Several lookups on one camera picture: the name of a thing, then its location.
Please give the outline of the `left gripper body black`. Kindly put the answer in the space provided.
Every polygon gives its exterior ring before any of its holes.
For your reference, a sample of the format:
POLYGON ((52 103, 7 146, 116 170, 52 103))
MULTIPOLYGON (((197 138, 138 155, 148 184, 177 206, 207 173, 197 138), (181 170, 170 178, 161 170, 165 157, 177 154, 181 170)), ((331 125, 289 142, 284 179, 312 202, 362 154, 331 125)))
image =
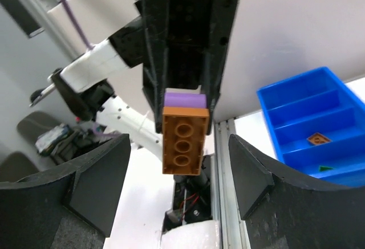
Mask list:
POLYGON ((167 88, 197 89, 212 115, 238 0, 141 0, 143 93, 162 132, 167 88))

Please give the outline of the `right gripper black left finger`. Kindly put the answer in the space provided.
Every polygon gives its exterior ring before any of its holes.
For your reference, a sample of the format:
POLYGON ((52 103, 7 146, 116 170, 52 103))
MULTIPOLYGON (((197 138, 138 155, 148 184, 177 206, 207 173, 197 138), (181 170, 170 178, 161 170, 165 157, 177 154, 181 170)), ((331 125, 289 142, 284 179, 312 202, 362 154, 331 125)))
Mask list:
POLYGON ((1 183, 1 247, 102 248, 130 154, 122 134, 54 168, 1 183))

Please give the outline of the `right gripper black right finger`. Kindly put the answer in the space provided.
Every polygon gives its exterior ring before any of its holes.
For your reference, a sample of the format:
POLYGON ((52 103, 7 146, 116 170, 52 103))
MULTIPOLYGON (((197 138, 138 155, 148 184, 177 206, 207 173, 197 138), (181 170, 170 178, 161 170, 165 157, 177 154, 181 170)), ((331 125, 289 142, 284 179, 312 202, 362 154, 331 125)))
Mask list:
POLYGON ((363 248, 364 188, 326 182, 229 137, 238 208, 251 248, 363 248))

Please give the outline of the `green lego brick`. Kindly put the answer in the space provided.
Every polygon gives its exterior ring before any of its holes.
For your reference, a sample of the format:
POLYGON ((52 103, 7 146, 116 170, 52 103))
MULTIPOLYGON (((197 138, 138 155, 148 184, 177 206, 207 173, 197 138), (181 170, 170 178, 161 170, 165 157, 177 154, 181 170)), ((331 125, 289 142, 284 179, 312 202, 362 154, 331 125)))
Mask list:
POLYGON ((324 165, 320 165, 319 168, 318 168, 319 172, 326 172, 326 171, 329 171, 329 170, 334 170, 334 168, 331 167, 331 166, 324 166, 324 165))

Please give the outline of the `purple lego brick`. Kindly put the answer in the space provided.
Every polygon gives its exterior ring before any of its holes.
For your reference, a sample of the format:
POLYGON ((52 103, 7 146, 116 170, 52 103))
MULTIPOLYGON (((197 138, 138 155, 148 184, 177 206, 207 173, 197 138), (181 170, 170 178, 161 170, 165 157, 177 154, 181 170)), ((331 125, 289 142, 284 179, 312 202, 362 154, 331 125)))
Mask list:
POLYGON ((206 95, 189 89, 168 88, 164 95, 165 107, 206 108, 206 95))

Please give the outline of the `orange lego plate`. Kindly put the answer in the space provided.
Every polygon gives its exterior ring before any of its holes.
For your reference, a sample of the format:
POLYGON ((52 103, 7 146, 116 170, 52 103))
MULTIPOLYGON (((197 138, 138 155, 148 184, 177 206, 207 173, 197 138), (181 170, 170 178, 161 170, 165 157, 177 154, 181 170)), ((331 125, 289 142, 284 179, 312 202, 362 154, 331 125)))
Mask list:
POLYGON ((321 144, 326 144, 331 142, 331 140, 326 137, 325 135, 321 134, 321 133, 314 133, 312 134, 310 137, 307 138, 307 141, 311 144, 311 145, 321 145, 321 144))
POLYGON ((164 107, 163 174, 200 175, 209 120, 206 108, 164 107))

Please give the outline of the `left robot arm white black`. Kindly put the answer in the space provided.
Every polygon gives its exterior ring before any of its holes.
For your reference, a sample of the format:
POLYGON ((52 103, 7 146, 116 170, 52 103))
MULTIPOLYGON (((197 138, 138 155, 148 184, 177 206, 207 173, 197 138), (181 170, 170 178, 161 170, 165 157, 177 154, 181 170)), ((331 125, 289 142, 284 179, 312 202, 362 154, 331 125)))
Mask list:
POLYGON ((100 120, 119 102, 108 78, 143 67, 143 93, 163 131, 171 89, 201 90, 213 115, 220 97, 229 38, 238 0, 136 0, 139 16, 51 75, 75 116, 100 120))

